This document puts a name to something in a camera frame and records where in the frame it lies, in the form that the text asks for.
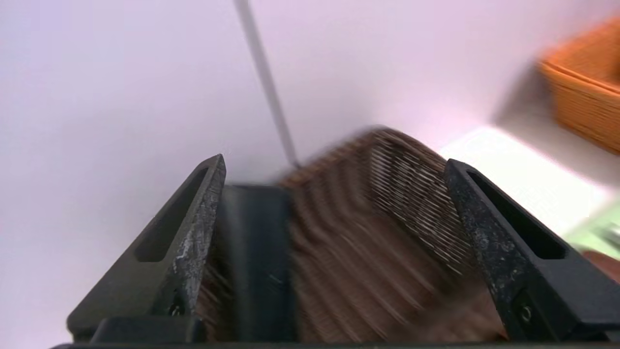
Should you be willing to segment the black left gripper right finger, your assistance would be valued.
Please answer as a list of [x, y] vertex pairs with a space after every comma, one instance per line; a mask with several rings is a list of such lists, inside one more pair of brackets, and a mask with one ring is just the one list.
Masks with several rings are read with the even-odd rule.
[[618, 342], [618, 282], [471, 165], [445, 181], [511, 340]]

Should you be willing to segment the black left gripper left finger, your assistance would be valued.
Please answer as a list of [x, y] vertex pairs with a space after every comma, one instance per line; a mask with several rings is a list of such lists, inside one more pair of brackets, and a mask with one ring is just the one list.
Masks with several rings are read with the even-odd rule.
[[90, 340], [112, 317], [194, 315], [226, 177], [221, 154], [202, 161], [67, 318]]

